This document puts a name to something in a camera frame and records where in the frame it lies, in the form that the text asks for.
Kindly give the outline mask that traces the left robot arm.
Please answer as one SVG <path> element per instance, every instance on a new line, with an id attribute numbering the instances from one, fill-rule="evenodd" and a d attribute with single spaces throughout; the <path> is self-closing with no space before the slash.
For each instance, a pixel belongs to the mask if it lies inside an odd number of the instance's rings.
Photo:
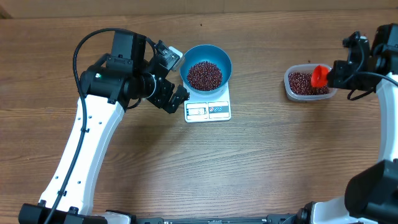
<path id="1" fill-rule="evenodd" d="M 174 113 L 189 98 L 167 80 L 183 53 L 126 29 L 113 29 L 109 53 L 75 73 L 76 118 L 57 170 L 37 205 L 23 204 L 19 223 L 135 223 L 126 212 L 94 215 L 93 198 L 109 142 L 127 110 L 142 100 Z"/>

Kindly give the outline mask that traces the red scoop with blue handle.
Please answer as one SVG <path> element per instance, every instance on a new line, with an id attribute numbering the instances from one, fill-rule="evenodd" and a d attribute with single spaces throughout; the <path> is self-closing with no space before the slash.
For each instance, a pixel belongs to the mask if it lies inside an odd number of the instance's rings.
<path id="1" fill-rule="evenodd" d="M 314 88 L 323 88 L 328 84 L 329 68 L 323 65 L 317 65 L 312 73 L 311 86 Z"/>

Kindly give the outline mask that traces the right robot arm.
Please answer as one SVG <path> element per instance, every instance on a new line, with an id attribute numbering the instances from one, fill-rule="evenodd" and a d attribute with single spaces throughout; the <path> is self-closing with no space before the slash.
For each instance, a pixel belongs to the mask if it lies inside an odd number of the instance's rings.
<path id="1" fill-rule="evenodd" d="M 347 60 L 336 60 L 332 69 L 315 67 L 313 87 L 349 90 L 362 96 L 375 93 L 381 118 L 381 140 L 375 165 L 354 176 L 345 194 L 317 202 L 301 211 L 303 223 L 397 223 L 397 24 L 377 28 L 372 43 L 359 32 L 342 41 Z"/>

